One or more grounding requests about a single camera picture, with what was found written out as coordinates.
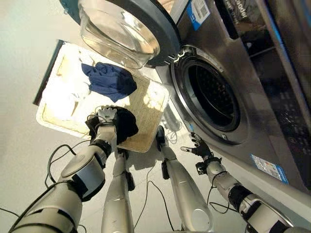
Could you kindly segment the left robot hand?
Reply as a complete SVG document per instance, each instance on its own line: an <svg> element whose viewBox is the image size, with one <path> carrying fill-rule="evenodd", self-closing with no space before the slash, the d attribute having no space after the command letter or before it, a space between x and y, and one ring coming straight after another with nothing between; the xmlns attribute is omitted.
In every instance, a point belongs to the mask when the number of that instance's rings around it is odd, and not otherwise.
<svg viewBox="0 0 311 233"><path fill-rule="evenodd" d="M103 109L99 109L97 113L88 115L85 122L89 128L88 135L94 138L100 126L114 125L116 116L117 109L113 109L112 107L104 107Z"/></svg>

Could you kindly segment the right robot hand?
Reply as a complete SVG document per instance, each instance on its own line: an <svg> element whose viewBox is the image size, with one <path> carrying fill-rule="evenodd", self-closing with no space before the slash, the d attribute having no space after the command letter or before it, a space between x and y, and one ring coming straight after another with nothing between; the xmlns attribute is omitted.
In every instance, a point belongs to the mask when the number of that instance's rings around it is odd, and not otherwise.
<svg viewBox="0 0 311 233"><path fill-rule="evenodd" d="M203 160L207 160L214 157L212 151L210 150L206 142L197 133L191 132L189 137L191 138L191 141L194 143L194 148L181 147L180 149L182 151L193 153L197 156L200 156Z"/></svg>

